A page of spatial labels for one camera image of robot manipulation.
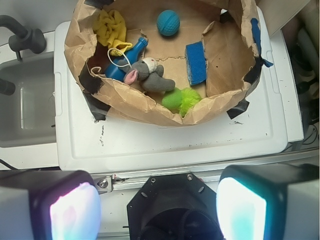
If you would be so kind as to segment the gripper right finger with pad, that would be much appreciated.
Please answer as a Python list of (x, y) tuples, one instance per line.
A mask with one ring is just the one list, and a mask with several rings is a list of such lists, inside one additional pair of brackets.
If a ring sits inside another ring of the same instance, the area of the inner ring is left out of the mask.
[(229, 165), (220, 175), (216, 212), (226, 240), (318, 240), (320, 168)]

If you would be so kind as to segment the gripper left finger with pad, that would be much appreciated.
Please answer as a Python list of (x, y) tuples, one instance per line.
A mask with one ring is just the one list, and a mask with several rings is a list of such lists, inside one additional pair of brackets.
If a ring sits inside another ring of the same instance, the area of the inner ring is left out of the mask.
[(95, 240), (101, 200), (83, 170), (2, 170), (2, 240)]

